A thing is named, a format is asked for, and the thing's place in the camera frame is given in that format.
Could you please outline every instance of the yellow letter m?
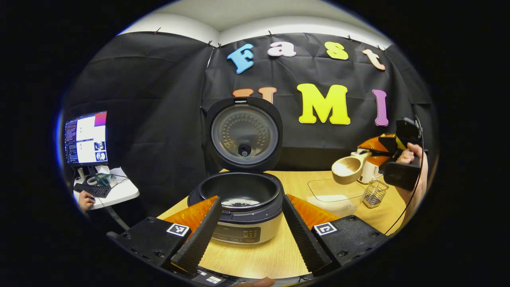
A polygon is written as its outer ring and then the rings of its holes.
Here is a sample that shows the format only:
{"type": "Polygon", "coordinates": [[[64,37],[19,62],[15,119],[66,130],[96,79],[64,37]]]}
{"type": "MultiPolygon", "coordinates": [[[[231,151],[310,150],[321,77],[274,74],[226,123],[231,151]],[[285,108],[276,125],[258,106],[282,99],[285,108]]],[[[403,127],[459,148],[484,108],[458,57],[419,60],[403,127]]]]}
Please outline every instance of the yellow letter m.
{"type": "Polygon", "coordinates": [[[350,118],[347,116],[347,105],[345,104],[345,94],[347,93],[345,86],[331,86],[326,98],[314,84],[300,84],[297,89],[303,94],[303,115],[299,117],[300,123],[315,123],[317,121],[313,113],[313,108],[315,108],[320,121],[323,123],[326,122],[329,112],[333,109],[333,115],[329,118],[332,124],[350,124],[350,118]]]}

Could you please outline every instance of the white desk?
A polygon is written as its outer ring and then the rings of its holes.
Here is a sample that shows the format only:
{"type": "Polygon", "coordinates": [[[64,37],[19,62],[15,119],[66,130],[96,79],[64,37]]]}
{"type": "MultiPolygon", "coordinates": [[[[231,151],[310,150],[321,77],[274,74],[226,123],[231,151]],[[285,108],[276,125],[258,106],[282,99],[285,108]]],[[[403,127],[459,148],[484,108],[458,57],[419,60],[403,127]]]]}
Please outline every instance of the white desk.
{"type": "MultiPolygon", "coordinates": [[[[105,198],[94,198],[95,203],[89,210],[105,208],[105,210],[110,214],[110,216],[125,230],[129,229],[129,226],[117,215],[117,213],[113,210],[111,205],[121,203],[124,201],[128,201],[130,199],[136,198],[140,195],[138,192],[138,188],[129,180],[128,178],[122,177],[126,176],[124,171],[121,168],[116,168],[110,170],[110,174],[120,175],[117,178],[117,185],[115,185],[112,190],[108,193],[108,196],[105,198]]],[[[83,183],[85,179],[74,180],[74,184],[83,183]]],[[[78,198],[80,196],[79,192],[73,190],[74,199],[78,202],[78,198]]]]}

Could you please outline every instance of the computer monitor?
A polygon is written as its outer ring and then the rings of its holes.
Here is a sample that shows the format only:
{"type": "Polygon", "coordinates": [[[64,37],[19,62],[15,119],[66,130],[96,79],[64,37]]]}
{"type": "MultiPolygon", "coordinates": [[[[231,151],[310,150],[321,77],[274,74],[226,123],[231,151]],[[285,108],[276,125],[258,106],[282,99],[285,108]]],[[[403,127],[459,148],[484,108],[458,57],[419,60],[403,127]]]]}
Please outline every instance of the computer monitor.
{"type": "Polygon", "coordinates": [[[64,153],[70,166],[93,166],[108,164],[106,146],[106,114],[100,111],[81,115],[64,126],[64,153]]]}

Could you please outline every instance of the human hand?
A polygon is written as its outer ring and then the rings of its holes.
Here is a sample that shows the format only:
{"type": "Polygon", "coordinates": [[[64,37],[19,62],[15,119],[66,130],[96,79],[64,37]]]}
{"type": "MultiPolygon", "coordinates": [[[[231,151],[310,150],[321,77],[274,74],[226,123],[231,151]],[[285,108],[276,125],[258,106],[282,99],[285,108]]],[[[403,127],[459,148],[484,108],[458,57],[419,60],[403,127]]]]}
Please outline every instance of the human hand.
{"type": "Polygon", "coordinates": [[[273,286],[275,281],[271,278],[262,278],[252,283],[240,283],[236,287],[270,287],[273,286]]]}
{"type": "MultiPolygon", "coordinates": [[[[421,166],[421,156],[422,156],[422,148],[419,145],[414,145],[410,142],[407,143],[407,149],[402,152],[400,157],[397,159],[397,163],[410,164],[415,160],[418,160],[421,166]]],[[[412,198],[409,207],[404,216],[404,221],[406,222],[408,218],[414,213],[416,207],[420,203],[420,201],[425,196],[425,192],[427,190],[427,175],[428,175],[428,160],[427,154],[423,153],[423,166],[421,169],[420,179],[416,184],[416,192],[412,198]]],[[[404,199],[404,202],[407,204],[411,200],[411,196],[413,195],[412,190],[405,190],[400,187],[396,187],[400,197],[404,199]]]]}
{"type": "Polygon", "coordinates": [[[82,191],[80,192],[80,196],[78,197],[78,205],[82,209],[83,212],[87,212],[95,203],[95,200],[92,194],[82,191]]]}

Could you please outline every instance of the wooden table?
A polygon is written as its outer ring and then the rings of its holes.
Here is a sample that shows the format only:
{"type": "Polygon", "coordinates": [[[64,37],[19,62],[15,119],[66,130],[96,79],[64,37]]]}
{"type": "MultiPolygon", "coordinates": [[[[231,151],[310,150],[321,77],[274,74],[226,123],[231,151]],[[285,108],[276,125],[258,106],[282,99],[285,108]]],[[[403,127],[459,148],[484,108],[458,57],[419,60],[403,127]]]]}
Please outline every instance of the wooden table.
{"type": "MultiPolygon", "coordinates": [[[[319,182],[317,180],[333,178],[331,171],[268,171],[267,173],[275,175],[280,179],[286,194],[291,194],[301,199],[313,196],[309,182],[316,181],[315,184],[321,184],[326,181],[319,182]]],[[[357,190],[365,186],[367,185],[355,182],[350,185],[339,185],[339,188],[357,190]]],[[[169,210],[159,215],[158,219],[165,219],[187,208],[187,200],[187,197],[182,199],[169,210]]],[[[354,215],[384,233],[395,223],[404,208],[404,201],[399,196],[395,187],[390,185],[386,196],[378,207],[369,209],[361,203],[354,212],[354,215]]],[[[387,235],[400,227],[402,219],[403,216],[387,235]]],[[[261,244],[237,245],[211,240],[200,261],[200,266],[219,273],[245,278],[264,278],[268,276],[276,279],[301,276],[309,273],[285,218],[283,218],[280,230],[276,236],[261,244]]]]}

